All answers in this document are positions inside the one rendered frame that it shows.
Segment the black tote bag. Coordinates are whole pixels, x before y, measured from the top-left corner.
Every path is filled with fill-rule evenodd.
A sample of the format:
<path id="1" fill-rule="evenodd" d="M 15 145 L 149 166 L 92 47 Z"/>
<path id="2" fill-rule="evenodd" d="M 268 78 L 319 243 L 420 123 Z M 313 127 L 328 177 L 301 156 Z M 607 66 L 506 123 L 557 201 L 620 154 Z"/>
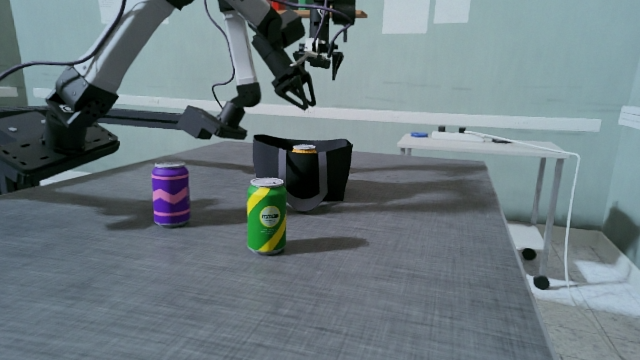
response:
<path id="1" fill-rule="evenodd" d="M 295 145 L 315 146 L 317 153 L 292 152 Z M 253 136 L 256 178 L 283 180 L 287 203 L 311 211 L 323 199 L 344 199 L 353 144 L 347 139 L 296 140 L 265 134 Z"/>

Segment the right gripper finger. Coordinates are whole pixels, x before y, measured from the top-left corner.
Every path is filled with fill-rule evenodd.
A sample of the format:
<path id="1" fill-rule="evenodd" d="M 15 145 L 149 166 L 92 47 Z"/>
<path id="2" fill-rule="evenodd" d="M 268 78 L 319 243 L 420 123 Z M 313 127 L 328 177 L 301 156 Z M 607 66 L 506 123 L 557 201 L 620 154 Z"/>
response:
<path id="1" fill-rule="evenodd" d="M 309 88 L 309 92 L 310 92 L 310 96 L 311 96 L 311 101 L 309 101 L 306 98 L 307 99 L 307 103 L 308 103 L 308 105 L 310 107 L 314 107 L 316 105 L 316 99 L 315 99 L 315 95 L 314 95 L 312 78 L 311 78 L 310 73 L 307 74 L 306 76 L 304 76 L 301 80 L 302 80 L 302 84 L 303 85 L 306 84 L 306 83 L 308 84 L 308 88 Z M 297 86 L 294 86 L 289 92 L 292 93 L 293 95 L 295 95 L 296 97 L 298 97 L 300 100 L 302 100 L 301 96 L 300 96 L 300 94 L 298 92 Z"/>
<path id="2" fill-rule="evenodd" d="M 294 100 L 293 98 L 291 98 L 290 96 L 288 96 L 286 93 L 291 90 L 294 86 L 297 86 L 298 91 L 300 93 L 303 105 L 300 104 L 299 102 L 297 102 L 296 100 Z M 298 107 L 299 109 L 305 111 L 307 110 L 308 107 L 308 103 L 307 103 L 307 99 L 306 99 L 306 95 L 304 92 L 304 88 L 302 85 L 302 81 L 300 76 L 296 76 L 294 77 L 291 81 L 289 81 L 288 83 L 286 83 L 283 87 L 281 87 L 278 91 L 275 92 L 277 96 L 283 98 L 284 100 L 290 102 L 291 104 L 295 105 L 296 107 Z"/>

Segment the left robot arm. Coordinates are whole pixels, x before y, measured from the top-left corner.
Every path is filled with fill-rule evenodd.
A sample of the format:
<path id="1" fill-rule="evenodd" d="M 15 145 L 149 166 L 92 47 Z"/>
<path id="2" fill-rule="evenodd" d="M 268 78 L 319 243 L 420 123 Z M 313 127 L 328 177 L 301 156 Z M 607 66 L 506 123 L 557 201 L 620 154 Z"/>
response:
<path id="1" fill-rule="evenodd" d="M 244 106 L 248 108 L 255 107 L 261 98 L 248 32 L 245 20 L 238 15 L 238 12 L 225 0 L 217 1 L 219 10 L 223 14 L 229 39 L 238 84 L 236 86 L 238 96 L 232 98 L 230 102 L 226 101 L 217 117 L 203 114 L 201 118 L 222 131 L 247 134 L 248 131 L 246 129 L 238 126 L 246 113 Z M 356 0 L 328 0 L 327 8 L 330 8 L 330 6 L 332 6 L 333 10 L 341 12 L 352 19 L 353 24 L 351 26 L 354 26 Z M 316 22 L 316 26 L 319 26 L 322 15 L 323 10 L 310 8 L 309 22 Z M 347 19 L 335 13 L 331 13 L 331 21 L 334 21 L 333 25 L 347 26 L 349 24 Z"/>

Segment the purple drink can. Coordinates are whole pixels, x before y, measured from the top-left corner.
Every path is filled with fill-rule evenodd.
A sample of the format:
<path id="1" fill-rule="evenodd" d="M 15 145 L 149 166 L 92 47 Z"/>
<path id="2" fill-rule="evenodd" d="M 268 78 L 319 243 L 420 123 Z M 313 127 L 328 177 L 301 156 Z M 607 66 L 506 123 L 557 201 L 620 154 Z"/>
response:
<path id="1" fill-rule="evenodd" d="M 182 161 L 160 161 L 152 171 L 154 221 L 179 227 L 190 220 L 189 171 Z"/>

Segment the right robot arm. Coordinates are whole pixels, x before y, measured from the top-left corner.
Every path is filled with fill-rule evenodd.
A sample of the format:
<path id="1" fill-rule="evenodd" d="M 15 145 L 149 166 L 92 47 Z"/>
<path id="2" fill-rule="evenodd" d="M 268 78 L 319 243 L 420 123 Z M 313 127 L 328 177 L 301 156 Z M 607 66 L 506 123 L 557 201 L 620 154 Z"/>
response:
<path id="1" fill-rule="evenodd" d="M 116 144 L 118 136 L 95 121 L 119 98 L 116 92 L 122 79 L 156 29 L 175 8 L 181 11 L 193 1 L 126 0 L 123 12 L 114 21 L 117 10 L 91 47 L 98 44 L 90 58 L 67 65 L 45 98 L 51 109 L 41 135 L 1 145 L 0 160 L 32 174 Z M 287 48 L 305 36 L 302 17 L 292 9 L 279 14 L 265 0 L 225 1 L 241 12 L 256 33 L 251 44 L 263 61 L 275 49 Z"/>

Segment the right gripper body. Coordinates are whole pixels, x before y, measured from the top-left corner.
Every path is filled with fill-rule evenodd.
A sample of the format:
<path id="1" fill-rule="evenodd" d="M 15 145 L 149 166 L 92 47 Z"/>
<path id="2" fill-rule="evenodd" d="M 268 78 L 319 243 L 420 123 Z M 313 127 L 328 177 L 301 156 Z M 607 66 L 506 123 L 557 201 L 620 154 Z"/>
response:
<path id="1" fill-rule="evenodd" d="M 318 53 L 314 53 L 311 50 L 308 50 L 305 52 L 304 56 L 293 63 L 284 48 L 281 49 L 281 47 L 279 47 L 272 51 L 264 60 L 264 63 L 267 65 L 267 67 L 275 77 L 275 79 L 271 82 L 272 86 L 275 88 L 274 92 L 278 91 L 281 87 L 283 87 L 297 75 L 300 75 L 302 79 L 304 76 L 309 74 L 309 72 L 307 72 L 301 64 L 310 56 L 317 58 L 317 54 Z"/>

